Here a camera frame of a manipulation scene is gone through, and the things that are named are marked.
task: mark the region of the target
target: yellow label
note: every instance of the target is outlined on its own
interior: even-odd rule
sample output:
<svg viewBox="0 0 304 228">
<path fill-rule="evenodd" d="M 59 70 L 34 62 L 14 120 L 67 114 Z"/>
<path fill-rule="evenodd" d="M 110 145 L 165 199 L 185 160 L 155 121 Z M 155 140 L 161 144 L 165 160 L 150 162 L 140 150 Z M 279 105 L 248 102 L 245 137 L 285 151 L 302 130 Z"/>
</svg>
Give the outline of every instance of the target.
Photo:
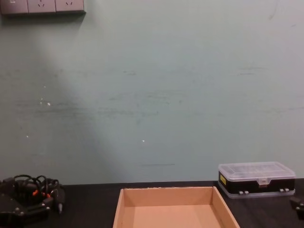
<svg viewBox="0 0 304 228">
<path fill-rule="evenodd" d="M 222 175 L 220 175 L 220 180 L 223 182 L 223 184 L 226 185 L 226 179 L 225 179 L 225 177 L 223 177 Z"/>
</svg>

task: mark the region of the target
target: transparent lid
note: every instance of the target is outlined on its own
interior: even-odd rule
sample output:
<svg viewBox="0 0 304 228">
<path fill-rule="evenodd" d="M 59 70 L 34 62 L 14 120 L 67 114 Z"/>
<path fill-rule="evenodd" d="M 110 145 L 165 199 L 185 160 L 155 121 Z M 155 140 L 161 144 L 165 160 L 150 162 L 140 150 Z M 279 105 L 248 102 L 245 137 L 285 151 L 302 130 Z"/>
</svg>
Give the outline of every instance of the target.
<svg viewBox="0 0 304 228">
<path fill-rule="evenodd" d="M 218 170 L 228 181 L 257 181 L 261 185 L 271 180 L 295 178 L 291 169 L 275 161 L 221 164 Z"/>
</svg>

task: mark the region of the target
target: black object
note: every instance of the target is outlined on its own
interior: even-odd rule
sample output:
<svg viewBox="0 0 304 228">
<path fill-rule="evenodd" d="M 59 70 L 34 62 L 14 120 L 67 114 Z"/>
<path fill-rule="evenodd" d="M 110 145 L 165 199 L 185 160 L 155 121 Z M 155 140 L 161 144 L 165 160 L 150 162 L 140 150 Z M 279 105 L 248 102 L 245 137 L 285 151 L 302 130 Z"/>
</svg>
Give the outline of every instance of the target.
<svg viewBox="0 0 304 228">
<path fill-rule="evenodd" d="M 299 198 L 291 197 L 290 204 L 292 209 L 296 211 L 298 218 L 304 220 L 304 202 Z"/>
<path fill-rule="evenodd" d="M 52 207 L 61 213 L 64 203 L 65 191 L 58 180 L 28 175 L 7 178 L 0 182 L 0 227 L 23 227 L 47 219 Z"/>
<path fill-rule="evenodd" d="M 279 192 L 280 190 L 295 190 L 294 179 L 271 180 L 267 185 L 259 185 L 257 181 L 229 181 L 221 172 L 218 172 L 218 181 L 230 194 L 239 194 L 240 191 L 250 193 Z"/>
</svg>

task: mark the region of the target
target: black table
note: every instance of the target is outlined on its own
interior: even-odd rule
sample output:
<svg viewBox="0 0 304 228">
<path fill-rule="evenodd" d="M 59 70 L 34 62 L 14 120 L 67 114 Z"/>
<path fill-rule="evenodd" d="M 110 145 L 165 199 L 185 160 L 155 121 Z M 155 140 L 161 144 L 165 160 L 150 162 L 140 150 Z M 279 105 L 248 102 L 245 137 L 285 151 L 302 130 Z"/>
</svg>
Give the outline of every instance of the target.
<svg viewBox="0 0 304 228">
<path fill-rule="evenodd" d="M 112 228 L 122 188 L 217 186 L 216 181 L 98 184 L 66 186 L 64 214 L 29 228 Z M 289 197 L 229 199 L 221 192 L 241 228 L 304 228 L 289 204 Z M 304 179 L 296 180 L 296 196 L 304 200 Z"/>
</svg>

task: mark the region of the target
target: wall socket panel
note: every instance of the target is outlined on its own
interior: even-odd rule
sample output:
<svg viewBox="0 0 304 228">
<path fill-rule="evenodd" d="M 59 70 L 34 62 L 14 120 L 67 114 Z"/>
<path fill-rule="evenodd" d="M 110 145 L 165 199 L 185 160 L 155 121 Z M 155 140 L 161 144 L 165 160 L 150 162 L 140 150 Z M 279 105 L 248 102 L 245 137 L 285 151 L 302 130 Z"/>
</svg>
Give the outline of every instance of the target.
<svg viewBox="0 0 304 228">
<path fill-rule="evenodd" d="M 2 15 L 85 13 L 84 0 L 0 0 Z"/>
</svg>

